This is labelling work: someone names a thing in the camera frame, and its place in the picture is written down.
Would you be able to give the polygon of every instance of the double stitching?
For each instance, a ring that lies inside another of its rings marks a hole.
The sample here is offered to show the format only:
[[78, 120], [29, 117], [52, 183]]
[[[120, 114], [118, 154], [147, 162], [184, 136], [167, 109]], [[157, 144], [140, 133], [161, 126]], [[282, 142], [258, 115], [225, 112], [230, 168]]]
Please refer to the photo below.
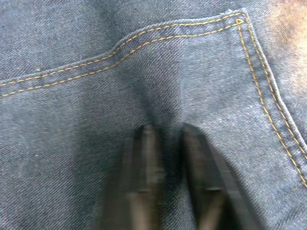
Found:
[[[298, 174], [299, 174], [299, 177], [301, 178], [301, 180], [302, 180], [304, 186], [307, 188], [307, 183], [306, 183], [306, 180], [305, 180], [305, 178], [304, 178], [304, 176], [303, 176], [303, 174], [302, 174], [302, 171], [299, 169], [299, 167], [298, 167], [297, 163], [295, 162], [295, 160], [294, 160], [294, 158], [293, 158], [291, 152], [289, 151], [288, 147], [285, 145], [285, 143], [284, 143], [284, 141], [283, 141], [283, 138], [281, 137], [280, 133], [278, 132], [277, 128], [275, 127], [274, 122], [273, 122], [273, 120], [272, 120], [272, 118], [271, 118], [271, 116], [270, 116], [268, 110], [266, 109], [266, 106], [265, 106], [264, 101], [263, 101], [262, 93], [261, 93], [261, 90], [260, 90], [260, 86], [259, 86], [259, 83], [258, 83], [258, 80], [257, 80], [257, 77], [256, 77], [256, 73], [255, 73], [255, 70], [254, 70], [253, 65], [252, 65], [252, 63], [251, 63], [250, 56], [249, 56], [249, 54], [248, 54], [248, 50], [247, 50], [246, 45], [245, 45], [245, 42], [244, 42], [244, 38], [243, 38], [241, 26], [240, 26], [239, 24], [238, 24], [237, 26], [238, 26], [238, 32], [239, 32], [241, 44], [242, 44], [242, 47], [243, 47], [243, 49], [244, 49], [244, 51], [245, 51], [246, 58], [247, 58], [247, 61], [248, 61], [248, 66], [249, 66], [249, 68], [250, 68], [250, 71], [251, 71], [251, 73], [252, 73], [252, 77], [253, 77], [254, 82], [255, 82], [255, 84], [256, 84], [257, 91], [258, 91], [258, 94], [259, 94], [259, 97], [260, 97], [260, 102], [261, 102], [261, 105], [262, 105], [262, 107], [263, 107], [263, 110], [264, 110], [265, 114], [267, 115], [267, 117], [268, 117], [268, 119], [269, 119], [269, 121], [270, 121], [270, 124], [272, 125], [272, 127], [273, 127], [273, 129], [274, 129], [274, 131], [275, 131], [275, 133], [276, 133], [278, 139], [280, 140], [282, 146], [283, 146], [284, 149], [286, 150], [287, 155], [289, 156], [289, 158], [290, 158], [292, 164], [294, 165], [295, 169], [297, 170], [297, 172], [298, 172]], [[252, 37], [252, 40], [254, 41], [254, 37], [253, 37], [253, 34], [252, 34], [250, 28], [249, 28], [248, 30], [249, 30], [249, 32], [251, 33], [250, 35], [251, 35], [251, 37]], [[259, 51], [258, 51], [258, 49], [257, 49], [257, 46], [254, 45], [254, 47], [255, 47], [255, 51], [256, 51], [257, 54], [258, 54]]]
[[289, 126], [289, 123], [288, 123], [288, 121], [287, 121], [287, 118], [285, 117], [285, 115], [284, 115], [284, 113], [283, 113], [283, 109], [280, 107], [280, 105], [279, 105], [279, 103], [278, 103], [278, 101], [277, 101], [277, 99], [276, 99], [276, 97], [275, 97], [275, 91], [273, 90], [272, 82], [271, 82], [271, 80], [270, 80], [268, 70], [267, 70], [267, 68], [266, 68], [266, 66], [265, 66], [265, 64], [264, 64], [263, 58], [262, 58], [262, 56], [261, 56], [261, 54], [260, 54], [260, 52], [259, 52], [259, 50], [258, 50], [257, 44], [256, 44], [256, 42], [255, 42], [255, 38], [254, 38], [253, 32], [252, 32], [252, 30], [251, 30], [251, 28], [250, 28], [249, 19], [248, 19], [248, 17], [247, 17], [246, 15], [243, 15], [243, 16], [246, 18], [246, 21], [247, 21], [247, 23], [248, 23], [248, 31], [249, 31], [251, 40], [252, 40], [252, 42], [253, 42], [253, 45], [254, 45], [254, 47], [255, 47], [255, 51], [256, 51], [256, 53], [257, 53], [259, 59], [260, 59], [261, 66], [262, 66], [262, 68], [263, 68], [265, 77], [266, 77], [267, 82], [268, 82], [268, 84], [269, 84], [269, 88], [270, 88], [270, 91], [271, 91], [271, 95], [272, 95], [272, 97], [273, 97], [273, 99], [274, 99], [274, 101], [275, 101], [275, 103], [276, 103], [276, 106], [277, 106], [277, 108], [278, 108], [278, 110], [279, 110], [281, 116], [283, 117], [283, 120], [284, 120], [284, 122], [285, 122], [285, 124], [286, 124], [286, 126], [287, 126], [288, 131], [290, 132], [290, 134], [291, 134], [291, 136], [293, 137], [294, 141], [297, 143], [299, 149], [300, 149], [301, 152], [304, 154], [304, 156], [305, 156], [305, 158], [306, 158], [306, 160], [307, 160], [307, 154], [306, 154], [306, 152], [304, 151], [304, 149], [302, 148], [301, 144], [298, 142], [298, 140], [297, 140], [296, 137], [294, 136], [294, 133], [292, 132], [292, 130], [291, 130], [290, 126]]
[[62, 73], [62, 72], [67, 71], [67, 70], [76, 69], [76, 68], [79, 68], [79, 67], [83, 67], [83, 66], [91, 65], [91, 64], [94, 64], [94, 63], [97, 63], [97, 62], [101, 62], [103, 60], [107, 60], [107, 59], [113, 57], [115, 54], [117, 54], [123, 48], [123, 46], [125, 46], [127, 43], [131, 42], [132, 40], [134, 40], [137, 37], [139, 37], [143, 34], [146, 34], [146, 33], [158, 31], [158, 30], [164, 30], [164, 29], [167, 29], [167, 28], [170, 28], [170, 27], [175, 27], [175, 26], [196, 26], [196, 25], [205, 25], [205, 24], [209, 24], [209, 23], [216, 23], [216, 22], [219, 22], [219, 21], [224, 20], [226, 18], [237, 16], [237, 15], [243, 15], [243, 14], [242, 13], [235, 13], [235, 14], [226, 15], [222, 18], [218, 18], [218, 19], [214, 19], [214, 20], [210, 20], [210, 21], [206, 21], [206, 22], [201, 22], [201, 23], [176, 23], [176, 24], [172, 24], [172, 25], [166, 25], [164, 27], [157, 27], [157, 28], [153, 28], [153, 29], [150, 29], [150, 30], [145, 30], [145, 31], [142, 31], [139, 34], [129, 38], [128, 40], [124, 41], [122, 44], [119, 45], [119, 47], [114, 52], [112, 52], [110, 55], [104, 56], [100, 59], [90, 61], [90, 62], [85, 62], [85, 63], [82, 63], [80, 65], [67, 67], [65, 69], [60, 69], [58, 71], [53, 71], [51, 73], [47, 73], [47, 74], [44, 74], [42, 76], [13, 80], [13, 81], [10, 81], [10, 82], [7, 82], [7, 83], [0, 84], [0, 87], [10, 85], [10, 84], [19, 83], [19, 82], [23, 82], [23, 81], [31, 81], [31, 80], [36, 80], [36, 79], [40, 79], [40, 78], [46, 78], [46, 77], [49, 77], [51, 75], [54, 75], [54, 74], [57, 74], [57, 73]]
[[183, 34], [183, 35], [174, 35], [174, 36], [168, 36], [168, 37], [157, 38], [157, 39], [154, 39], [154, 40], [152, 40], [152, 41], [145, 42], [145, 43], [143, 43], [142, 45], [140, 45], [140, 46], [136, 47], [135, 49], [131, 50], [131, 51], [130, 51], [129, 53], [127, 53], [121, 60], [115, 62], [115, 64], [113, 64], [113, 65], [111, 65], [111, 66], [109, 66], [109, 67], [105, 67], [105, 68], [103, 68], [103, 69], [99, 69], [99, 70], [96, 70], [96, 71], [91, 71], [91, 72], [89, 72], [89, 73], [81, 74], [81, 75], [78, 75], [78, 76], [75, 76], [75, 77], [72, 77], [72, 78], [68, 78], [68, 79], [61, 80], [61, 81], [57, 81], [57, 82], [50, 83], [50, 84], [45, 84], [45, 85], [41, 85], [41, 86], [30, 87], [30, 88], [27, 88], [27, 89], [16, 90], [16, 91], [13, 91], [13, 92], [10, 92], [10, 93], [7, 93], [7, 94], [3, 94], [3, 95], [0, 96], [0, 98], [7, 97], [7, 96], [10, 96], [10, 95], [19, 93], [19, 92], [24, 92], [24, 91], [29, 91], [29, 90], [35, 90], [35, 89], [40, 89], [40, 88], [44, 88], [44, 87], [50, 87], [50, 86], [62, 84], [62, 83], [65, 83], [65, 82], [68, 82], [68, 81], [71, 81], [71, 80], [79, 79], [79, 78], [81, 78], [81, 77], [86, 77], [86, 76], [93, 75], [93, 74], [96, 74], [96, 73], [99, 73], [99, 72], [102, 72], [102, 71], [105, 71], [105, 70], [108, 70], [108, 69], [112, 69], [112, 68], [118, 66], [122, 61], [124, 61], [125, 59], [127, 59], [127, 57], [131, 56], [131, 55], [132, 55], [134, 52], [136, 52], [137, 50], [139, 50], [139, 49], [141, 49], [142, 47], [147, 46], [147, 45], [149, 45], [149, 44], [155, 43], [155, 42], [159, 42], [159, 41], [163, 41], [163, 40], [169, 40], [169, 39], [173, 39], [173, 38], [199, 37], [199, 36], [205, 36], [205, 35], [209, 35], [209, 34], [214, 34], [214, 33], [217, 33], [217, 32], [223, 31], [223, 30], [226, 30], [226, 29], [228, 29], [228, 28], [231, 28], [231, 27], [233, 27], [233, 26], [237, 26], [238, 23], [241, 24], [241, 23], [243, 23], [243, 22], [244, 22], [243, 20], [239, 20], [239, 21], [238, 21], [237, 23], [235, 23], [235, 24], [228, 25], [228, 26], [226, 26], [226, 27], [219, 28], [219, 29], [214, 30], [214, 31], [205, 32], [205, 33], [202, 33], [202, 34]]

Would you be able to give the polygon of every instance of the blue denim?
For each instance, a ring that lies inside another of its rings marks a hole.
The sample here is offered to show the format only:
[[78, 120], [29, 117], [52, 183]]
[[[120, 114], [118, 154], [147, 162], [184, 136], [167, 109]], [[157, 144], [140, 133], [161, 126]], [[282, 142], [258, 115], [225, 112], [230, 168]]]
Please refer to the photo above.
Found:
[[106, 178], [144, 124], [163, 137], [164, 229], [196, 229], [183, 122], [234, 168], [267, 229], [306, 229], [304, 7], [1, 0], [0, 229], [95, 227]]

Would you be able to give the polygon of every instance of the blurry black object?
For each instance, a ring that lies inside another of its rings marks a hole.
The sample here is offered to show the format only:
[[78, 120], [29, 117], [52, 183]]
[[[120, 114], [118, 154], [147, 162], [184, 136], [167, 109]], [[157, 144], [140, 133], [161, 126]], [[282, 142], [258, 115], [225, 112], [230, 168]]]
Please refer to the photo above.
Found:
[[185, 124], [181, 144], [198, 229], [263, 229], [234, 172], [205, 136]]
[[[260, 230], [234, 172], [195, 127], [184, 125], [180, 143], [199, 230]], [[164, 168], [158, 134], [142, 126], [127, 140], [115, 186], [104, 201], [102, 230], [160, 230]]]
[[142, 126], [128, 138], [103, 203], [102, 230], [159, 230], [164, 168], [157, 132]]

